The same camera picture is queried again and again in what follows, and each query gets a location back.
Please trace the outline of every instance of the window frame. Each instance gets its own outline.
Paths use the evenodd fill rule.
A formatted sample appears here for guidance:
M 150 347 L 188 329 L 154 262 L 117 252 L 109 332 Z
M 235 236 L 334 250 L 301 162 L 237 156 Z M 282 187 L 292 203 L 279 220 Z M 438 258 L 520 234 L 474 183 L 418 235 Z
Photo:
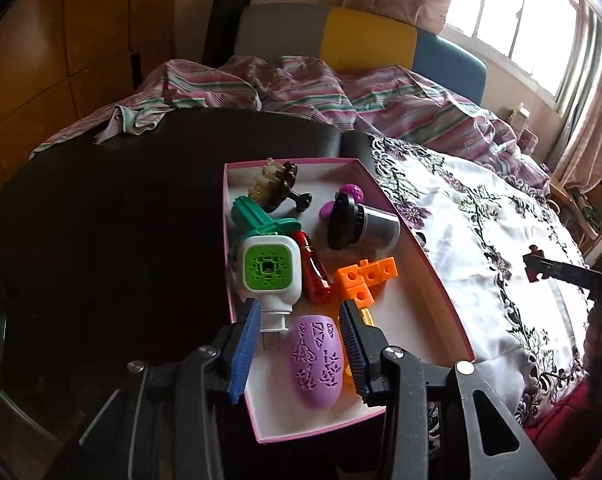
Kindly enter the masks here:
M 577 19 L 578 19 L 578 3 L 574 0 L 568 0 L 572 6 L 577 11 Z M 544 87 L 540 85 L 538 81 L 532 78 L 532 75 L 523 70 L 519 65 L 517 65 L 514 61 L 512 61 L 511 56 L 514 52 L 514 46 L 516 45 L 516 38 L 518 37 L 518 32 L 521 26 L 521 18 L 523 15 L 523 8 L 526 3 L 526 0 L 521 2 L 521 8 L 517 12 L 518 21 L 516 22 L 516 29 L 514 30 L 514 37 L 512 39 L 512 44 L 510 46 L 510 53 L 508 56 L 502 54 L 500 51 L 496 50 L 491 45 L 485 43 L 483 40 L 480 40 L 477 36 L 479 25 L 481 24 L 481 18 L 483 15 L 483 9 L 485 7 L 485 0 L 481 0 L 481 4 L 479 6 L 478 16 L 476 18 L 476 24 L 474 25 L 474 30 L 472 31 L 471 36 L 466 36 L 464 32 L 462 32 L 459 28 L 446 23 L 443 31 L 441 31 L 440 36 L 445 40 L 451 41 L 452 43 L 464 48 L 470 53 L 478 56 L 479 58 L 487 59 L 488 61 L 494 63 L 499 68 L 508 72 L 510 75 L 513 75 L 517 78 L 521 83 L 525 84 L 530 90 L 535 92 L 547 105 L 549 105 L 552 110 L 556 110 L 558 106 L 558 101 L 561 95 L 561 89 L 563 83 L 565 81 L 568 73 L 574 68 L 574 56 L 570 56 L 570 60 L 568 61 L 568 65 L 565 70 L 565 74 L 563 75 L 562 82 L 559 85 L 559 89 L 556 92 L 556 95 L 552 95 L 549 91 L 547 91 Z M 574 52 L 574 46 L 576 43 L 577 37 L 577 27 L 574 30 L 574 37 L 572 39 L 572 51 Z

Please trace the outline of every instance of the green square panel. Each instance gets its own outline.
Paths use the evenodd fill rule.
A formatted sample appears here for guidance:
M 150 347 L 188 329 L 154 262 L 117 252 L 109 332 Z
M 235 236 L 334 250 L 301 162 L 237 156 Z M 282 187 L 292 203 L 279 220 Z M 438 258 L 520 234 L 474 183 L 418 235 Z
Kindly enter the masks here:
M 292 283 L 292 253 L 284 245 L 256 245 L 245 251 L 245 284 L 252 290 L 281 290 Z

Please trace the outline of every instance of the pink box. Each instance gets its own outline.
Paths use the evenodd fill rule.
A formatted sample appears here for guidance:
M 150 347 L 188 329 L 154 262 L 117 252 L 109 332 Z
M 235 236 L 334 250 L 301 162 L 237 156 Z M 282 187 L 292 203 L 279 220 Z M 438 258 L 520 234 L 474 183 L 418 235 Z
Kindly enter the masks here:
M 459 360 L 473 361 L 474 353 L 456 310 L 418 240 L 403 221 L 401 236 L 391 254 L 369 254 L 356 248 L 341 251 L 328 248 L 326 228 L 319 221 L 319 209 L 334 199 L 342 184 L 357 184 L 365 194 L 366 205 L 398 215 L 360 161 L 355 158 L 301 158 L 291 161 L 298 165 L 294 190 L 311 192 L 313 196 L 312 205 L 298 215 L 298 219 L 302 229 L 310 235 L 330 276 L 334 276 L 339 267 L 357 263 L 363 258 L 373 261 L 394 257 L 399 276 L 385 283 L 370 307 L 375 325 L 383 330 L 389 343 L 401 346 L 425 362 L 441 366 L 452 366 Z M 223 173 L 223 232 L 232 320 L 236 318 L 234 302 L 237 301 L 238 306 L 242 304 L 232 291 L 234 273 L 228 260 L 233 241 L 230 210 L 237 196 L 247 194 L 264 164 L 264 160 L 226 164 Z M 291 216 L 293 208 L 294 203 L 286 200 L 272 216 Z M 302 298 L 295 304 L 291 317 L 305 314 L 323 314 L 336 322 L 338 303 L 319 306 Z M 258 442 L 280 442 L 338 430 L 385 410 L 382 407 L 368 408 L 357 396 L 353 385 L 348 383 L 343 384 L 338 401 L 332 407 L 320 411 L 304 408 L 294 397 L 282 352 L 284 347 L 276 334 L 267 334 L 257 348 L 250 369 L 245 398 Z

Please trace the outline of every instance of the window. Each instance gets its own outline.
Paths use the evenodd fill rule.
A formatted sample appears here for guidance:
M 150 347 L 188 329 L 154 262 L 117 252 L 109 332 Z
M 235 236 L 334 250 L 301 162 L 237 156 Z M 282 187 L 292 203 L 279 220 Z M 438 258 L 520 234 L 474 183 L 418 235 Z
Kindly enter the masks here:
M 452 0 L 446 29 L 466 36 L 460 43 L 469 50 L 489 46 L 490 57 L 509 58 L 554 101 L 570 63 L 577 9 L 578 0 Z

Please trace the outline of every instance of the striped blanket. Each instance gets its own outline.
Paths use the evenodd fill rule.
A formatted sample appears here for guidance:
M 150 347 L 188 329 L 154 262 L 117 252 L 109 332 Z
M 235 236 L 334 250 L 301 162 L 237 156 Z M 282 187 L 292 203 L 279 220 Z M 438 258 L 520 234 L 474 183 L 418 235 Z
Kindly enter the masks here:
M 490 111 L 400 66 L 363 76 L 337 75 L 322 61 L 283 57 L 268 63 L 235 56 L 219 70 L 183 59 L 157 67 L 138 92 L 96 110 L 37 147 L 33 155 L 101 123 L 97 144 L 142 134 L 175 108 L 235 107 L 279 112 L 421 144 L 458 156 L 547 193 L 548 176 L 521 160 L 508 124 Z

